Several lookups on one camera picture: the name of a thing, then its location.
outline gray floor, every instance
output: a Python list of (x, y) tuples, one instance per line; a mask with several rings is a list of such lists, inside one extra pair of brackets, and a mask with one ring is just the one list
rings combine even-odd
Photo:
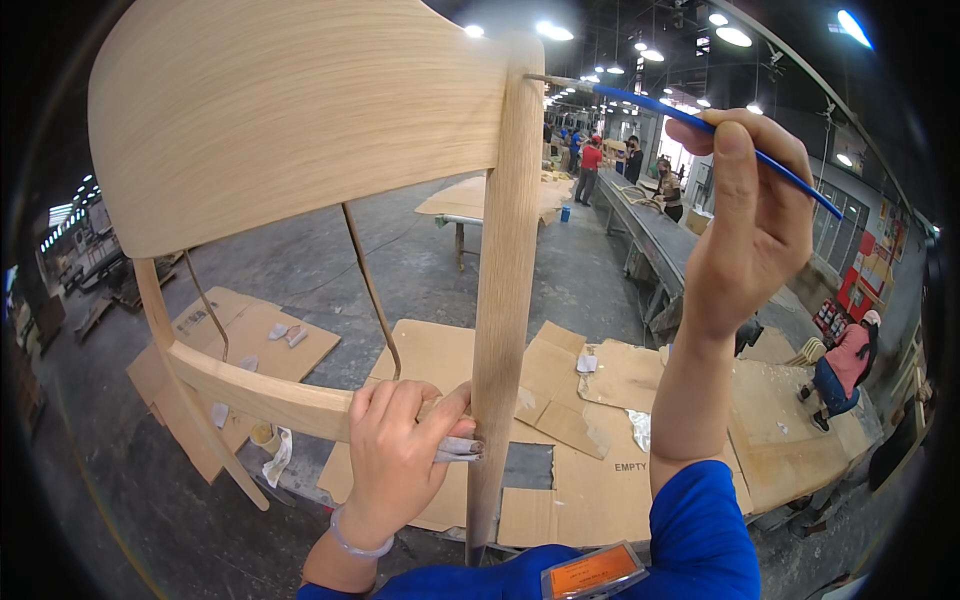
[[(431, 217), (413, 212), (459, 179), (353, 206), (391, 323), (407, 318), (473, 326), (478, 257), (466, 256), (459, 272), (453, 227), (437, 229)], [(569, 223), (540, 232), (528, 339), (550, 320), (592, 342), (613, 337), (641, 344), (637, 299), (649, 291), (638, 291), (621, 274), (627, 242), (603, 234), (604, 215), (570, 204)], [(467, 227), (467, 248), (479, 250), (479, 244), (480, 230)], [(207, 244), (191, 255), (204, 287), (222, 285), (279, 303), (343, 337), (306, 382), (350, 389), (364, 381), (383, 340), (338, 207)], [(174, 315), (196, 298), (182, 262), (163, 292)], [(297, 508), (273, 502), (261, 513), (228, 476), (208, 486), (124, 371), (150, 341), (142, 313), (114, 308), (82, 346), (73, 341), (72, 329), (95, 297), (75, 293), (65, 300), (63, 332), (35, 360), (52, 398), (36, 436), (36, 465), (77, 552), (116, 598), (153, 597), (140, 573), (172, 598), (292, 597), (302, 561), (326, 528), (326, 512), (298, 499)], [(786, 333), (791, 342), (803, 336)], [(752, 529), (764, 597), (804, 598), (853, 568), (897, 501), (891, 492), (859, 498), (827, 533), (807, 540), (786, 528)], [(381, 581), (417, 565), (460, 564), (462, 556), (462, 544), (408, 529), (381, 561)]]

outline bracelet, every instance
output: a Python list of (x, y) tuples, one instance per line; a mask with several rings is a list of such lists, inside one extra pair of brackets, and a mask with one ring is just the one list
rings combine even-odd
[(340, 547), (343, 548), (347, 554), (363, 559), (378, 559), (390, 552), (390, 548), (394, 546), (394, 536), (390, 536), (390, 539), (376, 550), (361, 550), (344, 539), (344, 534), (340, 531), (340, 513), (343, 510), (344, 505), (341, 504), (333, 511), (333, 516), (330, 517), (330, 531), (333, 532), (333, 537), (337, 539), (337, 543), (340, 544)]

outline worker in pink shirt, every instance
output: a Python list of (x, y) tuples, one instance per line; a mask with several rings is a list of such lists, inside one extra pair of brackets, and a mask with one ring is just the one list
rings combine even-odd
[(815, 388), (827, 406), (827, 414), (819, 410), (810, 420), (823, 432), (830, 430), (827, 419), (843, 415), (856, 406), (860, 391), (856, 386), (870, 374), (876, 359), (876, 336), (880, 330), (880, 315), (868, 310), (858, 324), (849, 324), (836, 339), (836, 346), (817, 361), (813, 381), (804, 385), (797, 396), (800, 402), (810, 397)]

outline blue paintbrush handle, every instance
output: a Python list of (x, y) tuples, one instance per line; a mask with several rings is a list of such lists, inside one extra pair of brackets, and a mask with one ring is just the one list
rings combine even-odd
[[(575, 82), (575, 83), (577, 84), (578, 87), (581, 87), (581, 88), (584, 87), (584, 84), (582, 82)], [(665, 114), (668, 117), (677, 119), (681, 123), (686, 123), (690, 127), (696, 128), (702, 132), (709, 133), (710, 135), (713, 135), (714, 132), (716, 131), (716, 128), (713, 127), (707, 121), (704, 121), (699, 117), (695, 117), (692, 114), (687, 114), (681, 110), (676, 110), (675, 108), (670, 107), (664, 104), (663, 102), (660, 102), (659, 100), (654, 100), (653, 98), (650, 98), (648, 96), (640, 96), (640, 95), (631, 93), (629, 91), (625, 91), (623, 89), (617, 89), (615, 87), (606, 87), (605, 85), (594, 84), (594, 85), (590, 85), (589, 87), (592, 88), (592, 91), (594, 93), (610, 96), (611, 98), (616, 98), (617, 100), (626, 100), (627, 102), (636, 104), (639, 107), (647, 108), (648, 110), (652, 110), (653, 112), (659, 112), (661, 114)], [(823, 194), (821, 194), (817, 190), (807, 185), (804, 180), (797, 177), (792, 171), (790, 171), (780, 163), (776, 162), (775, 160), (773, 160), (772, 158), (770, 158), (760, 150), (756, 151), (756, 159), (762, 162), (763, 164), (767, 165), (774, 171), (776, 171), (784, 179), (790, 181), (791, 183), (799, 187), (806, 194), (812, 196), (814, 200), (822, 204), (824, 208), (829, 210), (833, 214), (833, 216), (835, 216), (837, 219), (843, 220), (843, 213), (840, 212), (839, 208), (837, 208), (836, 206), (833, 205), (833, 203), (827, 200), (827, 198)]]

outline blue shirt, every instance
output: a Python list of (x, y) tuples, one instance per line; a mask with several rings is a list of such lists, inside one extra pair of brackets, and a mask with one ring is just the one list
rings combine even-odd
[[(756, 551), (726, 464), (702, 461), (674, 475), (654, 499), (650, 531), (650, 575), (612, 598), (760, 597)], [(540, 600), (540, 572), (580, 555), (578, 550), (554, 544), (531, 548), (496, 566), (425, 566), (394, 577), (373, 598)], [(298, 600), (360, 597), (313, 584), (297, 593)]]

